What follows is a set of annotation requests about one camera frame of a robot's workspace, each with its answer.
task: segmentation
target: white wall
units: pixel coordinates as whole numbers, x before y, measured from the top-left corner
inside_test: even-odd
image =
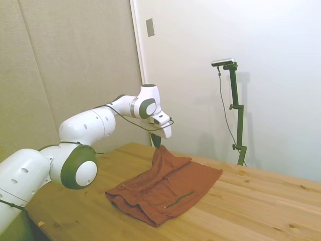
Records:
[[[145,78],[173,117],[171,150],[237,163],[216,68],[234,57],[249,166],[321,181],[321,3],[135,0]],[[153,18],[155,36],[145,20]],[[232,102],[224,71],[223,96]],[[236,111],[227,111],[236,135]]]

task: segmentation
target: brown cloth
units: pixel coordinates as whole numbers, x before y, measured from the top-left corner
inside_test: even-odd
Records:
[[[223,170],[175,157],[163,145],[155,150],[152,168],[106,192],[117,207],[149,225],[159,226],[196,204]]]

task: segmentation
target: black cable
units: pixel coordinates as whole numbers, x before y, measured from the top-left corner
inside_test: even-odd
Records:
[[[4,204],[6,204],[6,205],[8,205],[8,206],[10,206],[10,207],[15,207],[15,208],[17,208],[17,209],[20,209],[21,211],[28,212],[24,207],[20,207],[20,206],[18,206],[18,205],[15,205],[14,203],[6,202],[6,201],[1,200],[1,199],[0,199],[0,202],[4,203]]]
[[[137,127],[139,127],[139,128],[142,128],[143,130],[148,131],[148,132],[155,132],[155,131],[158,131],[158,130],[162,130],[162,129],[164,129],[164,128],[166,128],[166,127],[169,127],[169,126],[171,126],[172,124],[174,124],[174,121],[173,121],[172,119],[170,119],[170,121],[172,122],[171,124],[169,124],[169,125],[167,125],[167,126],[165,126],[165,127],[162,127],[162,128],[155,129],[155,130],[148,130],[148,129],[146,129],[146,128],[144,128],[144,127],[141,127],[140,125],[137,125],[136,123],[131,122],[130,120],[126,119],[123,115],[121,115],[120,113],[118,113],[118,112],[117,112],[113,107],[111,107],[111,106],[108,106],[108,105],[100,105],[100,106],[95,107],[94,109],[99,108],[99,107],[103,107],[103,106],[104,106],[104,107],[111,108],[114,112],[116,112],[120,117],[122,117],[123,119],[125,119],[127,122],[129,122],[129,123],[131,123],[131,124],[133,124],[133,125],[135,125],[135,126],[137,126]]]
[[[221,100],[222,100],[222,104],[223,104],[223,110],[224,110],[225,122],[226,122],[227,128],[229,129],[229,132],[230,132],[230,134],[231,134],[231,137],[232,137],[232,139],[233,139],[233,141],[234,141],[234,145],[236,145],[236,142],[235,142],[234,136],[233,136],[233,134],[232,134],[232,132],[231,132],[231,129],[230,129],[230,126],[229,126],[229,124],[228,124],[228,122],[227,122],[226,111],[225,111],[225,104],[224,104],[223,96],[222,96],[221,72],[220,72],[220,67],[219,67],[219,66],[217,66],[217,70],[219,71],[219,78],[220,78],[220,95],[221,95]]]

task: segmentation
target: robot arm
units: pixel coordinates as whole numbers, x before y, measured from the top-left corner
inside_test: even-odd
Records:
[[[70,189],[88,187],[97,175],[93,143],[115,130],[115,116],[141,119],[148,130],[169,138],[171,118],[161,108],[156,85],[146,84],[138,96],[120,95],[113,102],[77,114],[59,127],[60,144],[40,151],[22,149],[0,163],[0,234],[35,193],[53,181]]]

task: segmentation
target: wooden table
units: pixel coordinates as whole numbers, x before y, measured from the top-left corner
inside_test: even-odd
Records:
[[[123,214],[104,192],[149,169],[153,152],[130,143],[103,155],[95,182],[84,190],[47,184],[28,205],[31,219],[63,241],[321,240],[321,183],[194,156],[224,170],[194,207],[157,228]]]

